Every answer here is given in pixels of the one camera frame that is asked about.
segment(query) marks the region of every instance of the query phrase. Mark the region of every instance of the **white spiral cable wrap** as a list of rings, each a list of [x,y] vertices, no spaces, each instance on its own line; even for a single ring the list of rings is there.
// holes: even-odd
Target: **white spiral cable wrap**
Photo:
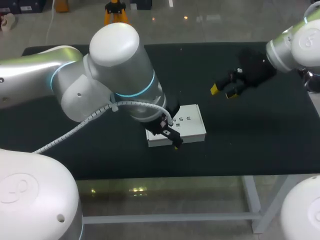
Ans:
[[[69,132],[64,134],[63,136],[58,137],[56,140],[54,140],[54,141],[50,142],[49,144],[43,146],[42,148],[38,149],[37,151],[34,151],[33,153],[34,154],[41,154],[41,153],[45,152],[46,150],[52,148],[53,146],[61,143],[63,140],[66,140],[71,135],[75,134],[77,131],[82,129],[85,125],[90,123],[92,120],[97,119],[98,117],[100,117],[105,111],[107,111],[108,109],[112,108],[113,105],[117,105],[117,106],[130,105],[130,106],[139,106],[139,107],[145,107],[145,108],[150,108],[150,109],[156,109],[156,110],[162,111],[166,115],[168,124],[170,126],[173,125],[173,121],[172,121],[172,118],[170,116],[170,113],[166,109],[161,107],[161,106],[158,106],[158,105],[155,105],[155,104],[152,104],[152,103],[147,103],[147,102],[140,102],[140,101],[119,101],[119,102],[116,102],[114,104],[108,104],[108,105],[106,105],[104,107],[101,107],[100,109],[95,111],[93,114],[91,114],[89,117],[87,117],[84,121],[82,121],[78,126],[73,128],[72,130],[70,130]]]

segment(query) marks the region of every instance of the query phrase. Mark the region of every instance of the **black table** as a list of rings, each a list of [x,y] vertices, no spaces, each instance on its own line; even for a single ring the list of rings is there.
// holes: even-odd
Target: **black table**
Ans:
[[[241,48],[265,43],[146,45],[164,92],[181,105],[198,104],[205,142],[149,148],[144,128],[111,110],[45,152],[76,180],[144,177],[287,175],[320,172],[320,119],[295,73],[279,73],[238,98],[211,96],[214,80],[238,66]],[[83,54],[87,45],[75,45]],[[31,47],[24,55],[47,50]],[[33,152],[77,123],[54,97],[0,111],[0,147]]]

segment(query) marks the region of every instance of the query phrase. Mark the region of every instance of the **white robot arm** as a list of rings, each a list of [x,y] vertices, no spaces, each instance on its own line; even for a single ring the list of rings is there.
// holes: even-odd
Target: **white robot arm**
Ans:
[[[121,104],[111,101],[113,94]],[[95,119],[105,105],[113,110],[127,105],[132,118],[153,134],[166,136],[177,148],[183,142],[169,127],[179,104],[167,107],[139,35],[128,24],[99,30],[84,57],[71,46],[59,46],[0,61],[0,110],[45,96],[55,96],[64,113],[81,124]],[[0,149],[0,239],[81,240],[83,232],[77,185],[61,163]]]
[[[146,103],[128,104],[126,109],[153,134],[164,135],[177,148],[182,144],[180,134],[169,126],[179,105],[167,107],[148,54],[128,24],[100,29],[84,57],[73,47],[59,46],[0,61],[0,109],[54,95],[70,119],[82,122],[112,104],[113,93],[122,101]]]
[[[318,5],[319,2],[311,5],[298,24],[268,42],[265,52],[243,49],[238,55],[240,66],[231,70],[226,78],[216,81],[211,94],[215,95],[230,83],[240,81],[239,85],[226,91],[226,97],[233,98],[241,95],[247,88],[256,88],[272,79],[277,71],[287,73],[292,70],[298,70],[308,92],[320,93],[320,84],[317,83],[320,74]]]

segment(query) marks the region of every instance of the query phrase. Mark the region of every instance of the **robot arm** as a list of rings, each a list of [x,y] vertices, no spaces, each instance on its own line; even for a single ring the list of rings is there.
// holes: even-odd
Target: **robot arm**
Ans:
[[[160,106],[172,117],[179,110],[178,105],[167,108],[166,95],[139,35],[125,23],[99,30],[84,57],[73,47],[59,46],[0,61],[0,109],[54,95],[70,119],[82,122],[110,104],[113,93],[122,101]],[[182,144],[162,111],[132,105],[126,109],[153,134],[166,136],[177,148]]]
[[[317,5],[318,2],[311,5],[307,12],[314,10]],[[299,70],[306,88],[312,92],[310,80],[320,74],[319,52],[320,9],[317,9],[268,42],[265,53],[243,49],[238,55],[239,67],[230,71],[226,78],[216,81],[211,94],[215,95],[228,84],[240,81],[239,85],[226,92],[227,98],[233,98],[241,95],[247,88],[256,88],[272,79],[277,71],[287,73],[292,70]]]

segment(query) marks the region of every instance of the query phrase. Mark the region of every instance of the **floor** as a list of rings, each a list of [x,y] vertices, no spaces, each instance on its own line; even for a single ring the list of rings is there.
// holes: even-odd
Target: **floor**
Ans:
[[[310,175],[301,175],[300,179]],[[254,177],[263,206],[276,176]],[[241,177],[171,177],[78,181],[83,215],[147,215],[248,212]],[[277,216],[264,234],[251,222],[195,221],[85,226],[85,240],[286,240]]]
[[[106,0],[69,0],[70,13],[55,14],[48,45],[88,44],[103,27]],[[301,20],[310,0],[154,0],[152,10],[127,15],[144,44],[269,41]],[[17,16],[0,32],[0,60],[46,44],[51,3],[43,13]]]
[[[130,23],[144,44],[269,41],[299,21],[309,0],[153,0],[149,11],[130,10]],[[103,27],[106,0],[70,0],[70,13],[55,14],[48,45],[88,44]],[[0,32],[0,60],[46,44],[50,2],[39,14],[17,16]],[[262,203],[274,176],[255,178]],[[134,194],[133,188],[143,189]],[[248,207],[239,177],[188,177],[80,181],[85,216],[151,213],[243,212]],[[285,240],[275,218],[262,235],[249,221],[87,225],[86,240]]]

